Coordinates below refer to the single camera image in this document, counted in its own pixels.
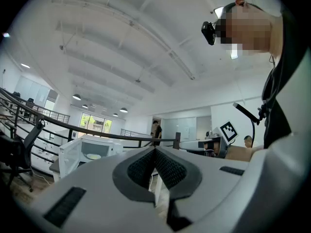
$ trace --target man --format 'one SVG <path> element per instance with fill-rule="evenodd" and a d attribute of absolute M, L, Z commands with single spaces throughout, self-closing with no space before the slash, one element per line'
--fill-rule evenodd
<path fill-rule="evenodd" d="M 161 139 L 162 138 L 162 128 L 159 125 L 159 122 L 155 120 L 153 122 L 153 125 L 155 126 L 155 138 Z M 155 142 L 154 146 L 160 146 L 160 142 Z"/>
<path fill-rule="evenodd" d="M 303 120 L 308 118 L 306 112 L 310 107 L 310 98 L 305 92 L 310 88 L 307 81 L 310 80 L 310 49 L 306 40 L 298 35 L 300 28 L 294 16 L 286 8 L 281 13 L 275 17 L 256 5 L 236 0 L 223 8 L 215 25 L 222 44 L 238 44 L 243 51 L 268 52 L 273 59 L 274 68 L 262 93 L 264 105 L 259 116 L 266 117 L 266 131 L 264 145 L 258 149 L 268 148 L 291 132 L 311 128 L 310 123 Z"/>
<path fill-rule="evenodd" d="M 247 135 L 246 137 L 244 137 L 244 144 L 247 148 L 251 148 L 252 147 L 252 138 L 250 135 Z"/>

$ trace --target black shirt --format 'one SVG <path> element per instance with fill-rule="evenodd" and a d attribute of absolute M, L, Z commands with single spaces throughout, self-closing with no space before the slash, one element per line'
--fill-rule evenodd
<path fill-rule="evenodd" d="M 280 61 L 266 81 L 262 92 L 262 101 L 266 106 L 267 118 L 264 134 L 264 148 L 268 148 L 275 140 L 291 133 L 289 123 L 276 99 L 287 81 L 298 68 L 308 45 L 299 33 L 298 25 L 293 15 L 284 10 L 283 17 L 283 49 Z"/>
<path fill-rule="evenodd" d="M 156 131 L 155 131 L 155 138 L 159 138 L 160 132 L 162 132 L 162 128 L 160 125 L 157 126 Z"/>

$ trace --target ear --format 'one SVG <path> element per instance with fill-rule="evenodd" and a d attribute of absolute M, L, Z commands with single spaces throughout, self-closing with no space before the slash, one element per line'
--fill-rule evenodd
<path fill-rule="evenodd" d="M 246 4 L 245 0 L 235 0 L 237 6 L 244 6 Z"/>

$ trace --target neck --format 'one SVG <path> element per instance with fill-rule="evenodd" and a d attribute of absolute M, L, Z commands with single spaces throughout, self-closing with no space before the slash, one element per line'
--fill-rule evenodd
<path fill-rule="evenodd" d="M 271 20 L 271 34 L 270 34 L 270 45 L 269 53 L 275 59 L 275 62 L 278 62 L 283 49 L 283 18 L 274 17 Z"/>

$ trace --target floor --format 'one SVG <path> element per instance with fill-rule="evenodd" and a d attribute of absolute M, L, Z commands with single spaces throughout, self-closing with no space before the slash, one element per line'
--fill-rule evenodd
<path fill-rule="evenodd" d="M 50 184 L 54 183 L 52 177 L 46 176 L 35 170 L 34 170 L 34 173 L 36 175 L 40 175 L 44 177 L 47 180 L 47 182 L 49 182 Z M 36 175 L 30 176 L 28 174 L 22 174 L 23 178 L 31 183 L 33 192 L 30 192 L 28 187 L 19 178 L 14 177 L 10 188 L 11 188 L 13 196 L 19 202 L 26 204 L 26 205 L 30 204 L 43 190 L 49 187 L 49 185 L 43 178 L 38 177 Z M 151 192 L 153 193 L 155 192 L 155 189 L 156 189 L 157 177 L 158 176 L 154 176 L 153 181 L 151 183 L 150 189 L 151 189 Z M 2 178 L 5 183 L 9 181 L 9 175 L 6 173 L 3 174 Z M 155 210 L 157 211 L 159 217 L 162 218 L 163 220 L 166 220 L 167 218 L 168 206 L 169 206 L 169 191 L 166 188 L 165 184 L 162 183 L 158 205 L 155 208 Z"/>

